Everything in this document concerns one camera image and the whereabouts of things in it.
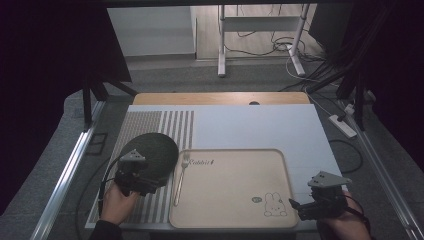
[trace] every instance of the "bunny illustration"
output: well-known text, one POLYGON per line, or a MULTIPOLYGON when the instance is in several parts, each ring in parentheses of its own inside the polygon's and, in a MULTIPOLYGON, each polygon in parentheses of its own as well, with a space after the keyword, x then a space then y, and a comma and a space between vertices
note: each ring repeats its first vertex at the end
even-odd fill
POLYGON ((286 207, 279 193, 265 195, 265 216, 287 216, 286 207))

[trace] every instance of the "wall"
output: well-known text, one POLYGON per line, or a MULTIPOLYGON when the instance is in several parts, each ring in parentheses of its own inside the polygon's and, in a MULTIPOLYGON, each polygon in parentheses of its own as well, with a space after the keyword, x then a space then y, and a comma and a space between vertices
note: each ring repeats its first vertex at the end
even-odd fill
POLYGON ((190 7, 108 9, 124 56, 194 54, 190 7))

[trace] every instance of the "human hand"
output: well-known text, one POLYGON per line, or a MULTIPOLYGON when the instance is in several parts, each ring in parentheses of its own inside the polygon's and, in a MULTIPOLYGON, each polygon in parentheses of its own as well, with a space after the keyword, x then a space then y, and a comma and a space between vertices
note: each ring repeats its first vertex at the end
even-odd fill
MULTIPOLYGON (((346 197, 348 206, 362 213, 362 209, 358 204, 349 198, 352 197, 352 194, 344 191, 344 195, 348 196, 346 197)), ((371 240, 371 236, 365 224, 358 216, 352 213, 344 212, 338 218, 326 218, 319 221, 330 226, 334 233, 342 240, 371 240)))
POLYGON ((103 210, 100 220, 113 224, 121 224, 134 209, 139 193, 132 192, 127 197, 122 194, 118 185, 114 182, 110 185, 103 197, 103 210))

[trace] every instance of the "black curtain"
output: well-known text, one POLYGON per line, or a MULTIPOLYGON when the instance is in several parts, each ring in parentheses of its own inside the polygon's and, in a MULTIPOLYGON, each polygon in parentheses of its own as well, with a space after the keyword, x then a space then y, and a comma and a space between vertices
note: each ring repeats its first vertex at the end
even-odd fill
POLYGON ((397 1, 365 62, 373 110, 424 171, 424 4, 397 1))
POLYGON ((57 128, 65 98, 98 73, 131 81, 105 8, 2 1, 1 213, 57 128))

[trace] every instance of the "sleeve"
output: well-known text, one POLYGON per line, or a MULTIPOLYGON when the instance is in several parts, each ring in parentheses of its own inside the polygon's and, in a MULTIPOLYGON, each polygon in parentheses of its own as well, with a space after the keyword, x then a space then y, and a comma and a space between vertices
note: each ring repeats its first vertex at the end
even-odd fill
POLYGON ((120 240, 122 230, 118 225, 99 220, 89 240, 120 240))

